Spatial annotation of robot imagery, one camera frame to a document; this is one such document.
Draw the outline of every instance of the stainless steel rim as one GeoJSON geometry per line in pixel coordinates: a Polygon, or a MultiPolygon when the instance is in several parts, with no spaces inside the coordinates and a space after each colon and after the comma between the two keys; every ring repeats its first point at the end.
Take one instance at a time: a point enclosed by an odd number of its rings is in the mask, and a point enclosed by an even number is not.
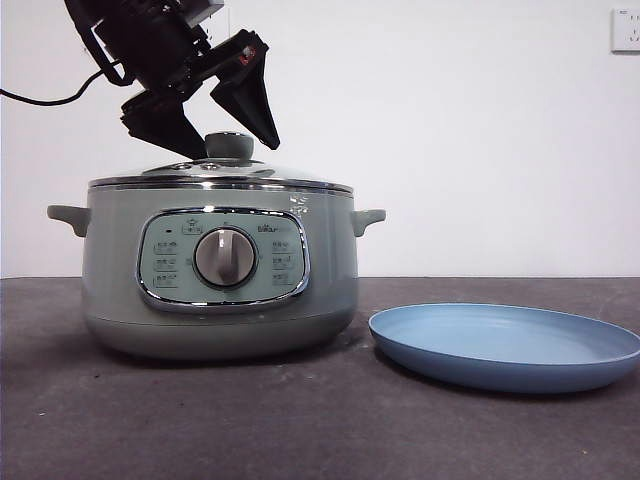
{"type": "Polygon", "coordinates": [[[202,188],[213,189],[251,189],[261,190],[261,187],[280,187],[280,189],[298,188],[306,190],[334,191],[353,194],[353,188],[337,183],[316,182],[311,180],[278,180],[252,177],[200,177],[181,175],[162,175],[149,177],[113,177],[93,180],[89,183],[89,188],[97,187],[118,187],[124,189],[144,189],[144,188],[202,188]]]}

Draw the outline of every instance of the pot lid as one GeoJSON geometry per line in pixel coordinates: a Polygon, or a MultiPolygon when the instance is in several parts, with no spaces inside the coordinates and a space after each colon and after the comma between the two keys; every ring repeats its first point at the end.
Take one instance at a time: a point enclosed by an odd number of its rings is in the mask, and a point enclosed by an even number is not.
{"type": "Polygon", "coordinates": [[[221,132],[205,138],[209,158],[175,163],[142,172],[92,181],[90,187],[119,185],[163,185],[172,188],[187,184],[263,185],[334,190],[353,193],[346,185],[339,185],[306,173],[276,167],[252,160],[253,138],[241,133],[221,132]]]}

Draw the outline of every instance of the pot handle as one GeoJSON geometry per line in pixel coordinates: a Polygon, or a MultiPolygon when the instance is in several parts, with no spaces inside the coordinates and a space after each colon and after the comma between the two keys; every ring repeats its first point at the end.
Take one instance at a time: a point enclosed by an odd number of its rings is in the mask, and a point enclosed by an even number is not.
{"type": "Polygon", "coordinates": [[[356,237],[364,235],[364,231],[372,223],[382,222],[387,218],[385,210],[362,210],[360,212],[351,212],[351,223],[353,224],[353,233],[356,237]]]}
{"type": "Polygon", "coordinates": [[[73,227],[73,232],[81,238],[87,236],[87,228],[91,220],[91,210],[80,207],[67,207],[65,205],[49,205],[47,216],[52,220],[60,220],[73,227]]]}

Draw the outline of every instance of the wall outlet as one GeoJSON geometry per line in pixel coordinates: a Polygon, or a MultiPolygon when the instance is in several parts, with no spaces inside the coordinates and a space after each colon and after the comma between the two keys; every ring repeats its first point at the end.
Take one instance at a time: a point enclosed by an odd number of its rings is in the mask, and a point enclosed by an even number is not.
{"type": "Polygon", "coordinates": [[[613,11],[612,52],[640,52],[640,8],[613,11]]]}

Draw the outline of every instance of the control panel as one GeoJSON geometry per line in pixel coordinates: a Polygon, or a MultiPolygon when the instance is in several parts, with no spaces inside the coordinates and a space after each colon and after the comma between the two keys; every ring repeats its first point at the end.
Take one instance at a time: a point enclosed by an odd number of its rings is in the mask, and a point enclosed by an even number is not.
{"type": "Polygon", "coordinates": [[[144,293],[172,305],[269,302],[300,293],[308,275],[298,220],[247,208],[165,211],[147,223],[138,259],[144,293]]]}

